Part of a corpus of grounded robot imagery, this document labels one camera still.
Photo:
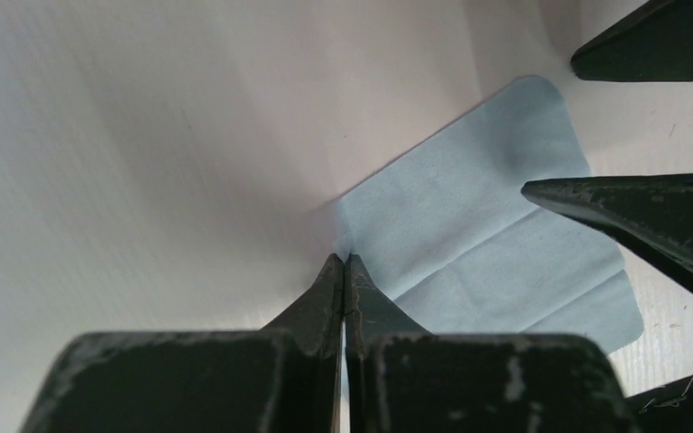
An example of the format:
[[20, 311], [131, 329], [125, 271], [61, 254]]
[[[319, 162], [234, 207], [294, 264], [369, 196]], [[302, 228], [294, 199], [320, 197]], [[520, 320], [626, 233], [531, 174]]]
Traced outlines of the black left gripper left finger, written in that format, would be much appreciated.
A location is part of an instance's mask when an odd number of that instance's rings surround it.
[[44, 379], [25, 432], [334, 432], [344, 264], [330, 255], [258, 330], [76, 337]]

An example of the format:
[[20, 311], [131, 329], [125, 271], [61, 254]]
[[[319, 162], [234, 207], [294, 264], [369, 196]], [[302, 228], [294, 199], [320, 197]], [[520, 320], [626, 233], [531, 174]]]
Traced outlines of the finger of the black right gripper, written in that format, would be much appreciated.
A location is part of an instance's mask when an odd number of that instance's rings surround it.
[[534, 180], [521, 193], [608, 235], [693, 294], [693, 173]]
[[693, 82], [693, 1], [648, 1], [578, 48], [583, 80]]

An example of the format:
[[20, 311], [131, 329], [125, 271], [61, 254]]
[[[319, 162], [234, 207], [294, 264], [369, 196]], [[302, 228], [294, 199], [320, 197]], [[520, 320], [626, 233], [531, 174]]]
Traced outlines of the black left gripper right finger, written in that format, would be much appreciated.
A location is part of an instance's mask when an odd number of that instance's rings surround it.
[[611, 365], [563, 334], [434, 335], [345, 265], [354, 432], [635, 432]]

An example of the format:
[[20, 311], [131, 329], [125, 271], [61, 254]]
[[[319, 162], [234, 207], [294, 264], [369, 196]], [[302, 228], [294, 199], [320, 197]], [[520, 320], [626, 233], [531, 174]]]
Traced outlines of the light blue cloth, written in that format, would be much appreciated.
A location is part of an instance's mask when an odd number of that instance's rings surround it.
[[589, 172], [558, 89], [518, 78], [342, 196], [336, 249], [435, 334], [577, 334], [612, 353], [643, 331], [619, 248], [521, 193]]

